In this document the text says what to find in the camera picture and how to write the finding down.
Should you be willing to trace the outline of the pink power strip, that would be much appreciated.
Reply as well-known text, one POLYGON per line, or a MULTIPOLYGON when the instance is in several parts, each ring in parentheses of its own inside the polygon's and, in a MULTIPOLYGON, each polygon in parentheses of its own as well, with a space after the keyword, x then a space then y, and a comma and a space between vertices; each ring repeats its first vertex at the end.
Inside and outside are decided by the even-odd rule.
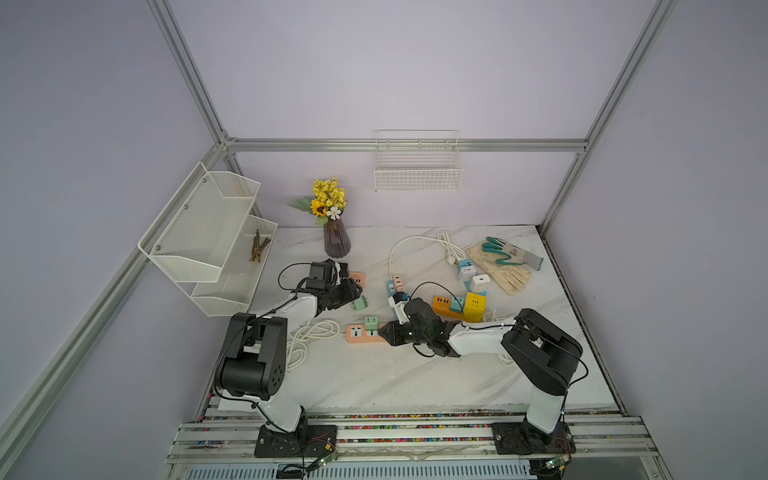
POLYGON ((378 330, 367 330, 363 324, 349 324, 345 338, 349 344, 385 343, 378 330))
POLYGON ((360 287, 365 287, 366 276, 363 272, 352 271, 349 273, 349 277, 360 287))

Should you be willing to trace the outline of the green charger plug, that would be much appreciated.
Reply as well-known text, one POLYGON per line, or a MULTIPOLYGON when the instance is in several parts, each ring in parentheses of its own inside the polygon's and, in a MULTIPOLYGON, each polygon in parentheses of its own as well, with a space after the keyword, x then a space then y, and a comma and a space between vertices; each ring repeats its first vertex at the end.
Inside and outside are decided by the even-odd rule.
POLYGON ((367 300, 364 296, 360 296, 352 302, 352 308, 354 311, 360 311, 366 309, 368 306, 367 300))
POLYGON ((366 332, 376 332, 379 329, 378 318, 376 316, 366 317, 363 326, 366 332))

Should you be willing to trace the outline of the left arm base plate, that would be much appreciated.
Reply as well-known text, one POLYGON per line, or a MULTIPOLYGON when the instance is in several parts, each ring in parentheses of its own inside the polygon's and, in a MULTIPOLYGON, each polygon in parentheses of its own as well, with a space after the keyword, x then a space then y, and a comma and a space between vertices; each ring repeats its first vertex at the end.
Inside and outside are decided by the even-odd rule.
POLYGON ((299 425, 284 433, 262 426, 254 449, 256 458, 321 457, 335 451, 337 425, 299 425))

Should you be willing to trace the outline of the pink power strip front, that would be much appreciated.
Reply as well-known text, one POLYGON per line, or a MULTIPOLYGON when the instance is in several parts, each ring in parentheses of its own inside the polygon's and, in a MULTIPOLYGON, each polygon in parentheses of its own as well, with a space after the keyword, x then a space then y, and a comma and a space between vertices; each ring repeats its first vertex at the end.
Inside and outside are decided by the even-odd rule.
POLYGON ((367 330, 363 324, 349 324, 345 338, 349 344, 385 343, 378 330, 367 330))

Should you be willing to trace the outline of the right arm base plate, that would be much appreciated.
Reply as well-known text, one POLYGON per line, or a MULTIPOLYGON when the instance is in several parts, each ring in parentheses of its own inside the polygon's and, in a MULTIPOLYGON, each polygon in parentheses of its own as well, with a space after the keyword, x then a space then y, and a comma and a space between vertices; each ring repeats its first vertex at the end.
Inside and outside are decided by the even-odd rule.
POLYGON ((576 451, 569 426, 559 421, 552 433, 544 433, 522 422, 491 424, 492 438, 499 455, 572 454, 576 451))

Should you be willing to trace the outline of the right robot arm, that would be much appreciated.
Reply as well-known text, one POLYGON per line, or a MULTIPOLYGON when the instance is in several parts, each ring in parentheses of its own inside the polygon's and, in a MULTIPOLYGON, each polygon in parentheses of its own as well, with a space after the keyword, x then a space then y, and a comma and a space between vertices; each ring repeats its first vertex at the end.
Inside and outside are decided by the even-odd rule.
POLYGON ((523 425, 541 436, 559 426, 573 375, 583 364, 582 345, 537 311, 525 308, 513 319, 468 323, 446 321, 424 300, 390 300, 397 319, 379 328, 389 345, 425 345, 434 355, 507 355, 533 385, 523 425))

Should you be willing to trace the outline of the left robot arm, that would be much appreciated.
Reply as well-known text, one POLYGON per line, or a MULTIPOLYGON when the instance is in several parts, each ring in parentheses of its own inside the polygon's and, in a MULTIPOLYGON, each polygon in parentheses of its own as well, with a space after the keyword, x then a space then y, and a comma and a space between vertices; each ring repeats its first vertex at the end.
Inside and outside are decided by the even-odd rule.
POLYGON ((213 371, 213 393, 227 407, 255 411, 281 434, 297 431, 305 417, 296 402, 278 397, 288 373, 289 330, 362 295, 347 264, 327 259, 308 267, 308 275, 289 290, 286 300, 263 313, 231 317, 213 371))

